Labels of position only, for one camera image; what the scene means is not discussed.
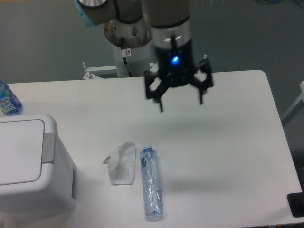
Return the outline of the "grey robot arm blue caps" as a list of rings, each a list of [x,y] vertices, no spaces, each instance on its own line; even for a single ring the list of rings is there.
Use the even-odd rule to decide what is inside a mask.
[[[213,87],[208,59],[193,61],[187,0],[76,0],[87,27],[103,25],[117,76],[144,78],[146,98],[160,104],[169,88]]]

